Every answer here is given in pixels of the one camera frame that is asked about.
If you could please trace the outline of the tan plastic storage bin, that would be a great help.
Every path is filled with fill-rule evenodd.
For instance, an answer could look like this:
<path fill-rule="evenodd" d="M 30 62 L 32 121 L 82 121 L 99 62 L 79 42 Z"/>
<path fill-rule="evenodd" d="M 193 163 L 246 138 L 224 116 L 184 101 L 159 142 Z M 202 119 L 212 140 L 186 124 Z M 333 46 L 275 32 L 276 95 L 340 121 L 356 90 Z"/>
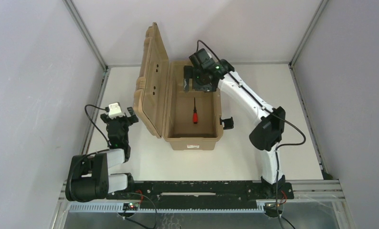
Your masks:
<path fill-rule="evenodd" d="M 221 93 L 183 90 L 189 60 L 169 61 L 156 22 L 146 31 L 133 109 L 148 131 L 173 150 L 213 150 L 232 121 L 222 119 Z M 193 123 L 194 98 L 198 123 Z"/>

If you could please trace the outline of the red black screwdriver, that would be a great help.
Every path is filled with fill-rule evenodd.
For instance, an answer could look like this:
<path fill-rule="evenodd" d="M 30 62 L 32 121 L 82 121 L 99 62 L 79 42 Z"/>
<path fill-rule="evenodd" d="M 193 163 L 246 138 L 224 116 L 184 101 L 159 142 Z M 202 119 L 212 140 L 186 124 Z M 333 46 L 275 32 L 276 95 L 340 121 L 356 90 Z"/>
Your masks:
<path fill-rule="evenodd" d="M 197 124 L 198 123 L 198 113 L 197 113 L 197 108 L 196 108 L 196 98 L 194 98 L 194 108 L 193 108 L 193 123 Z"/>

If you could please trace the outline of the right controller board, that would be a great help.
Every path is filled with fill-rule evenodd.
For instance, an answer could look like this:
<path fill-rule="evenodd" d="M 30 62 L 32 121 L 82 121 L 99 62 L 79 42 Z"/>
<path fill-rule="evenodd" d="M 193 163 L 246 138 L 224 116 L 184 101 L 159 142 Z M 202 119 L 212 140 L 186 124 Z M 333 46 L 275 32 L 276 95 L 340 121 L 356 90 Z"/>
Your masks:
<path fill-rule="evenodd" d="M 277 206 L 275 203 L 265 203 L 263 206 L 264 214 L 270 218 L 277 218 L 284 211 L 284 206 Z"/>

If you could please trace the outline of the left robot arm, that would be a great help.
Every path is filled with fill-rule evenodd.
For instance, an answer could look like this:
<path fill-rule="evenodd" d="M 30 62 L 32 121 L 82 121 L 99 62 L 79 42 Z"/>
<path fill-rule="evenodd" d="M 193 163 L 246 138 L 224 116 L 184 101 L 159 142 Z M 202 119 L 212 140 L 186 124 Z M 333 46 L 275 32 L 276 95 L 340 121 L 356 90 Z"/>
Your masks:
<path fill-rule="evenodd" d="M 112 174 L 112 167 L 130 159 L 129 127 L 138 122 L 132 107 L 129 115 L 119 104 L 111 104 L 100 118 L 106 125 L 107 148 L 87 155 L 73 156 L 66 181 L 65 196 L 68 201 L 89 202 L 104 199 L 116 191 L 131 191 L 133 177 L 130 173 Z"/>

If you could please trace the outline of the controller board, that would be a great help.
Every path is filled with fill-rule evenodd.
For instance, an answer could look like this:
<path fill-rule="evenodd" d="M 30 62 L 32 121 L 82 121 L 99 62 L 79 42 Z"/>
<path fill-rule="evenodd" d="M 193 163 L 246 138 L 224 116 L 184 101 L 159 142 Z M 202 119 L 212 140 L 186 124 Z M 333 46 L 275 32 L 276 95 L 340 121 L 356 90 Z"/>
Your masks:
<path fill-rule="evenodd" d="M 263 206 L 264 214 L 270 218 L 277 218 L 284 211 L 284 206 L 277 206 L 275 203 L 265 203 Z"/>
<path fill-rule="evenodd" d="M 139 202 L 129 202 L 123 204 L 123 211 L 137 211 L 140 207 Z"/>

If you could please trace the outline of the left controller board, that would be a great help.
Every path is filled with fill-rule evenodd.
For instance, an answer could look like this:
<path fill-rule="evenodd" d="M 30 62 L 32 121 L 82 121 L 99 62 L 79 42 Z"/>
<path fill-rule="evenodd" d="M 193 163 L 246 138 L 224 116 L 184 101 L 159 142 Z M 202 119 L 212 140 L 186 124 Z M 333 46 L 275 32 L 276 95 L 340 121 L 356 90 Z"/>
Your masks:
<path fill-rule="evenodd" d="M 123 211 L 137 211 L 140 207 L 139 202 L 129 202 L 123 204 Z"/>

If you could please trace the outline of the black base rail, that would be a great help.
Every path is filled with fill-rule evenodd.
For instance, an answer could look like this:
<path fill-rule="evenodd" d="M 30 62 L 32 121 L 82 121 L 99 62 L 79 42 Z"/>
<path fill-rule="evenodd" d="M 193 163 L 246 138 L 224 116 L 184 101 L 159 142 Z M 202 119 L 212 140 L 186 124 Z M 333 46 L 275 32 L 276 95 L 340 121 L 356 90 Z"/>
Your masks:
<path fill-rule="evenodd" d="M 108 200 L 139 200 L 153 206 L 222 207 L 252 201 L 283 203 L 294 199 L 291 183 L 284 183 L 275 195 L 263 192 L 261 181 L 135 181 L 131 191 L 108 194 Z"/>

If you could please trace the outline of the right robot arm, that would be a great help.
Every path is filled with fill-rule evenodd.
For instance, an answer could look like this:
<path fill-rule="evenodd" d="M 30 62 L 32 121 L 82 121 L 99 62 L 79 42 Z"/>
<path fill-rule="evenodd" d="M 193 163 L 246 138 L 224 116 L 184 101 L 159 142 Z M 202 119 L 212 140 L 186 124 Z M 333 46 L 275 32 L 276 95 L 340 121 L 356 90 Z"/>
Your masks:
<path fill-rule="evenodd" d="M 284 132 L 285 110 L 274 108 L 258 96 L 226 60 L 212 60 L 206 67 L 184 66 L 184 91 L 220 90 L 243 106 L 252 117 L 255 128 L 249 134 L 251 144 L 261 152 L 263 192 L 275 195 L 285 183 L 277 150 Z"/>

